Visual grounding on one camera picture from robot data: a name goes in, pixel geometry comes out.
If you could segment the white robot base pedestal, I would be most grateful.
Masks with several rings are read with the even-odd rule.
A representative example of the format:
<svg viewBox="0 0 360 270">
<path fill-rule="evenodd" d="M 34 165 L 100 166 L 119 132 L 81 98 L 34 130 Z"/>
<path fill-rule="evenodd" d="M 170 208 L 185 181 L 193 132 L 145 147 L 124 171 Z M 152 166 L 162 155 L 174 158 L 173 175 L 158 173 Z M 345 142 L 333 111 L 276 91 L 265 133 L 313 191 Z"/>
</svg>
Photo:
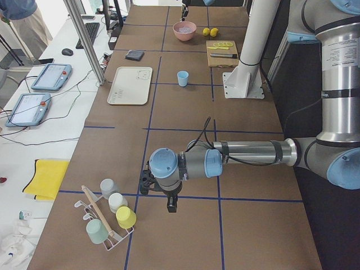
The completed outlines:
<svg viewBox="0 0 360 270">
<path fill-rule="evenodd" d="M 254 0 L 238 66 L 223 73 L 225 98 L 264 98 L 259 65 L 280 0 Z"/>
</svg>

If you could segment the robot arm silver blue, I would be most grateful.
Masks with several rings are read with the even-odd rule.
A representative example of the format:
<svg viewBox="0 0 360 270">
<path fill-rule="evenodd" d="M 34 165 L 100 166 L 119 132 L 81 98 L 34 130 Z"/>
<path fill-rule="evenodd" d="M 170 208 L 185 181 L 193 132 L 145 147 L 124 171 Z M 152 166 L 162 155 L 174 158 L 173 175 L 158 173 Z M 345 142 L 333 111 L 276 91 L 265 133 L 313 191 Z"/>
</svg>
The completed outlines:
<svg viewBox="0 0 360 270">
<path fill-rule="evenodd" d="M 291 1 L 287 40 L 322 46 L 322 131 L 284 141 L 196 139 L 179 153 L 157 149 L 139 179 L 142 194 L 166 194 L 174 213 L 184 181 L 217 177 L 228 163 L 286 164 L 344 189 L 359 189 L 359 2 Z"/>
</svg>

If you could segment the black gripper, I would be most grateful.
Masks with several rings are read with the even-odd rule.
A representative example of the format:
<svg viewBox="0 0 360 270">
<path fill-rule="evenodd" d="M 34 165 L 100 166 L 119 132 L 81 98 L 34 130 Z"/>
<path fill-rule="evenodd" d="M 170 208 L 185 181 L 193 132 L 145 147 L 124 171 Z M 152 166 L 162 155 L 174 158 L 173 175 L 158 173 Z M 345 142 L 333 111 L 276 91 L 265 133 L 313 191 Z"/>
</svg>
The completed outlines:
<svg viewBox="0 0 360 270">
<path fill-rule="evenodd" d="M 168 212 L 177 211 L 177 201 L 178 194 L 182 190 L 182 181 L 173 180 L 170 178 L 163 178 L 157 180 L 159 187 L 162 189 L 163 193 L 167 195 L 167 210 Z"/>
</svg>

